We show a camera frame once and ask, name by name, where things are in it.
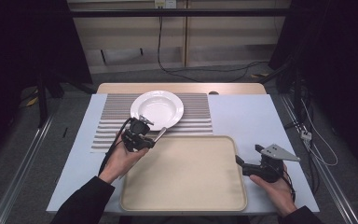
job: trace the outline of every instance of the white cabinet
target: white cabinet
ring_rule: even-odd
[[[68,0],[68,5],[71,10],[142,9],[154,8],[155,2]],[[289,7],[290,0],[177,0],[176,5],[178,8],[198,9],[285,8]],[[119,71],[115,68],[132,63],[133,69],[158,68],[159,18],[74,18],[74,21],[91,73]],[[166,67],[267,61],[277,43],[283,21],[284,17],[165,17],[160,59]],[[129,52],[136,56],[126,62],[123,59],[115,61],[116,53]]]

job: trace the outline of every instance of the black cable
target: black cable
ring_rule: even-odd
[[[310,113],[310,117],[311,117],[310,122],[312,122],[312,118],[313,118],[312,107],[310,107],[309,112],[312,112],[312,113]],[[310,133],[312,133],[312,125],[309,126],[308,130]],[[310,148],[312,148],[312,139],[310,139]],[[315,179],[313,176],[312,157],[311,157],[310,150],[308,151],[308,166],[310,168],[310,188],[312,190],[312,194],[315,195],[315,193],[316,193],[315,192]]]
[[[305,112],[305,109],[310,107],[310,94],[308,88],[304,85],[304,83],[300,83],[301,92],[300,92],[300,101],[303,101],[305,104],[305,108],[301,110],[299,122],[302,123],[307,119],[307,113]]]
[[[120,131],[118,131],[118,133],[116,134],[116,138],[112,143],[112,146],[109,148],[109,150],[106,152],[105,157],[103,158],[103,162],[101,163],[101,167],[100,167],[100,171],[98,172],[98,175],[101,174],[101,172],[103,171],[107,161],[109,160],[110,156],[112,155],[113,151],[115,150],[115,148],[117,147],[118,144],[120,144],[120,142],[117,143],[118,138],[121,136],[121,133],[123,132],[124,128],[126,127],[126,125],[128,124],[128,122],[130,122],[131,118],[128,118],[124,124],[121,126]]]
[[[314,13],[312,15],[312,20],[310,20],[309,27],[305,30],[304,34],[300,38],[297,47],[292,50],[292,52],[287,57],[283,65],[287,65],[287,68],[279,73],[276,77],[276,86],[279,91],[287,91],[290,84],[292,84],[293,79],[296,79],[295,69],[299,67],[300,62],[303,62],[304,57],[306,57],[306,50],[310,51],[313,49],[319,39],[319,36],[322,32],[324,20],[329,9],[331,0],[326,4],[323,14]]]
[[[171,76],[175,76],[175,77],[183,77],[183,78],[186,78],[186,79],[189,79],[191,81],[195,81],[195,82],[202,82],[202,81],[199,81],[199,80],[196,80],[194,78],[191,78],[191,77],[186,77],[186,76],[182,76],[182,75],[178,75],[178,74],[175,74],[176,72],[188,72],[188,71],[203,71],[203,72],[222,72],[222,73],[225,73],[225,72],[235,72],[235,71],[240,71],[240,70],[244,70],[245,69],[245,72],[242,76],[240,77],[237,77],[237,78],[234,78],[228,82],[234,82],[242,77],[245,77],[247,72],[248,72],[248,69],[250,67],[253,67],[253,66],[256,66],[260,63],[268,63],[268,62],[253,62],[253,63],[249,63],[248,65],[244,66],[244,67],[241,67],[241,68],[234,68],[234,69],[228,69],[228,70],[218,70],[218,69],[204,69],[204,68],[186,68],[186,69],[176,69],[176,70],[167,70],[161,63],[161,60],[160,60],[160,48],[161,48],[161,33],[162,33],[162,17],[159,17],[159,33],[158,33],[158,66],[159,68],[164,71],[165,73],[171,75]]]
[[[315,195],[318,192],[319,187],[320,187],[320,177],[319,177],[318,170],[316,169],[316,164],[313,161],[313,159],[311,158],[311,156],[313,154],[310,152],[310,150],[307,148],[307,146],[304,142],[303,142],[303,145],[307,149],[307,155],[308,155],[308,163],[309,163],[309,168],[310,168],[310,181],[311,181],[310,189],[312,191],[312,194]]]
[[[296,201],[296,191],[293,187],[293,182],[292,182],[292,178],[290,178],[290,175],[285,170],[283,170],[284,174],[287,175],[287,178],[286,178],[286,177],[284,177],[284,174],[281,175],[278,170],[276,170],[273,166],[271,166],[267,162],[265,162],[264,164],[267,165],[269,168],[271,168],[273,171],[275,171],[275,173],[287,184],[287,186],[289,186],[291,193],[292,193],[293,202],[295,202]]]
[[[298,123],[298,122],[295,120],[295,121],[293,121],[293,122],[290,122],[290,123],[288,123],[288,124],[283,125],[283,128],[284,128],[285,130],[288,130],[288,129],[293,128],[293,127],[296,127],[296,126],[298,126],[298,125],[300,125],[300,123]]]
[[[309,111],[309,113],[310,113],[310,123],[311,123],[311,122],[313,122],[313,115],[314,115],[314,113],[313,113],[313,107],[310,106],[310,109],[309,109],[308,111]],[[312,129],[313,129],[313,127],[312,127],[312,125],[310,124],[310,126],[309,126],[310,133],[312,133]],[[312,143],[313,140],[312,140],[312,139],[313,139],[313,138],[310,139],[310,149],[312,149],[312,145],[313,145],[313,143]],[[318,191],[318,189],[319,189],[319,187],[320,187],[320,177],[319,177],[318,170],[316,169],[316,164],[315,164],[315,162],[310,159],[310,169],[312,169],[312,168],[311,168],[312,165],[313,165],[313,167],[315,168],[315,171],[316,171],[316,186],[314,186],[314,182],[315,182],[315,181],[312,180],[312,189],[313,189],[313,194],[316,194],[316,192]]]

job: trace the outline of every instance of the table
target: table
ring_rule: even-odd
[[[103,153],[90,153],[87,147],[92,142],[98,119],[101,116],[106,93],[143,93],[146,91],[164,90],[171,92],[211,92],[218,91],[220,95],[208,95],[213,134],[232,137],[239,155],[248,163],[259,164],[260,154],[255,151],[255,144],[267,147],[277,144],[294,153],[280,122],[275,106],[269,95],[260,84],[224,84],[224,83],[111,83],[103,84],[94,94],[89,103],[83,123],[77,134],[71,153],[62,171],[60,181],[51,197],[48,212],[56,212],[61,204],[78,188],[98,173],[104,157]],[[308,182],[298,162],[286,161],[289,174],[296,190],[296,205],[306,205],[312,212],[319,212],[318,205],[310,192]],[[180,212],[140,213],[128,212],[119,205],[121,180],[113,185],[117,187],[111,200],[105,207],[105,212],[117,215],[266,215],[275,212],[275,208],[266,192],[255,185],[247,176],[243,177],[247,190],[248,204],[240,212],[199,212],[191,214]]]

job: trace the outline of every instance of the dark background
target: dark background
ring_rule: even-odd
[[[292,1],[292,8],[329,8],[301,57],[303,78],[315,99],[358,159],[358,1]],[[19,16],[38,10],[68,11],[66,1],[0,1],[0,138],[20,103],[21,90],[42,76],[48,88],[60,78],[91,83],[90,72],[71,18]],[[312,17],[289,17],[270,67],[281,66],[296,49]],[[287,86],[293,80],[288,78]]]
[[[39,76],[53,91],[62,81],[54,73],[91,83],[72,18],[21,15],[42,10],[69,9],[65,0],[0,1],[0,139],[20,104],[21,91],[36,86]]]

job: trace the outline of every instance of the gray striped placemat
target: gray striped placemat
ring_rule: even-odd
[[[107,94],[103,113],[98,124],[91,151],[106,152],[123,123],[130,117],[131,105],[141,94]],[[208,96],[205,93],[176,93],[183,102],[184,114],[166,135],[213,134]],[[149,132],[148,136],[158,132]]]

